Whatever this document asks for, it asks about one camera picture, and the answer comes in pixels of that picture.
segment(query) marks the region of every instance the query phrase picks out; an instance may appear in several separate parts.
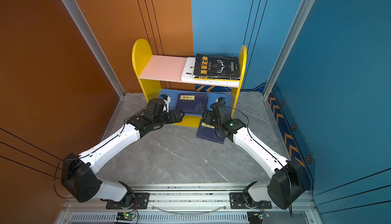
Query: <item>blue wall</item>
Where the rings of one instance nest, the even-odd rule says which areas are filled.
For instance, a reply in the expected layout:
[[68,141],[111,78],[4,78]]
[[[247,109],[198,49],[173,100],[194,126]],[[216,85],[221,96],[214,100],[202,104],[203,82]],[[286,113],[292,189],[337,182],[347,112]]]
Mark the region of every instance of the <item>blue wall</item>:
[[316,0],[277,79],[316,162],[325,224],[390,207],[390,48],[391,0]]
[[[259,0],[254,0],[252,16],[256,16],[258,3]],[[253,89],[269,79],[300,3],[301,0],[267,0],[266,4],[266,0],[261,0],[252,36],[250,30],[246,35],[248,56],[244,89]]]
[[192,0],[194,55],[238,56],[252,1]]
[[300,2],[192,0],[194,55],[238,56],[246,45],[248,73],[243,88],[254,89],[269,78]]

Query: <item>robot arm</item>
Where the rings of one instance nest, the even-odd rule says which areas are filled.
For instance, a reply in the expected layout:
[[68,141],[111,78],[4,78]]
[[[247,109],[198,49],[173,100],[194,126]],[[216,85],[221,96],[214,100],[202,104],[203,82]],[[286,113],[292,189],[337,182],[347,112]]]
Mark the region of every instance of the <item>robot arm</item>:
[[71,153],[63,160],[61,184],[79,201],[108,199],[128,207],[133,202],[133,190],[125,183],[97,179],[96,173],[117,153],[164,124],[181,122],[184,113],[169,110],[170,97],[151,99],[146,109],[132,116],[117,132],[78,156]]
[[[178,110],[169,110],[170,98],[161,95],[159,99],[148,102],[146,109],[126,121],[113,135],[98,145],[82,152],[79,156],[69,154],[63,160],[61,184],[79,201],[103,199],[118,202],[124,208],[134,200],[133,190],[123,182],[108,182],[97,179],[96,173],[117,153],[129,144],[142,138],[150,131],[164,124],[181,122],[184,114]],[[247,151],[267,172],[270,184],[251,183],[243,192],[249,207],[256,207],[260,201],[273,202],[286,209],[303,192],[303,170],[301,165],[290,162],[274,152],[258,139],[239,119],[232,119],[223,101],[212,104],[206,111],[203,123],[214,126],[225,137]]]
[[232,119],[222,98],[210,107],[211,111],[203,115],[203,123],[214,126],[242,147],[271,178],[268,186],[253,182],[243,190],[247,206],[254,208],[260,201],[272,200],[281,209],[288,208],[305,190],[301,164],[279,155],[258,139],[241,120]]

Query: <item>pink shelf board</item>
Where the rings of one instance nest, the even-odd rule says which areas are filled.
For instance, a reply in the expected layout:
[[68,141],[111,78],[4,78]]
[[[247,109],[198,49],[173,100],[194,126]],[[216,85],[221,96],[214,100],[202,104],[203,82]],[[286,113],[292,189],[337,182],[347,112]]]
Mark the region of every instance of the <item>pink shelf board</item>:
[[186,59],[183,57],[153,55],[139,77],[141,79],[183,83],[181,76]]

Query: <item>dark blue book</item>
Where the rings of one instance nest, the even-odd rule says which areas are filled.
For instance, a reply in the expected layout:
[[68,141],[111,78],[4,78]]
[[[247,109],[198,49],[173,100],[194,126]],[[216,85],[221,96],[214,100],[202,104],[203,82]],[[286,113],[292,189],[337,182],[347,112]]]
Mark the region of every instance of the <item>dark blue book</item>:
[[215,143],[224,144],[224,136],[219,132],[214,126],[207,125],[200,121],[197,133],[195,135],[196,138],[205,139],[208,141],[212,141]]
[[203,93],[178,94],[175,109],[182,110],[185,115],[202,116],[206,110],[208,96]]

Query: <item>ventilation grille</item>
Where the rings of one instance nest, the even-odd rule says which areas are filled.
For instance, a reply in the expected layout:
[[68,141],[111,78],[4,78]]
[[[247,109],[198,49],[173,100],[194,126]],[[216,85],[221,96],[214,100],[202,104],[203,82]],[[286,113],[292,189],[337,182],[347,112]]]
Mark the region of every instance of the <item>ventilation grille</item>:
[[[71,223],[116,222],[117,212],[73,212]],[[147,223],[249,223],[246,212],[219,212],[211,215],[170,215],[168,213],[142,212],[138,224]]]
[[169,215],[169,214],[140,214],[139,223],[152,222],[172,222],[172,223],[186,223],[186,222],[237,222],[247,221],[247,214],[244,213],[217,213],[211,215]]
[[112,222],[117,212],[73,212],[71,222]]

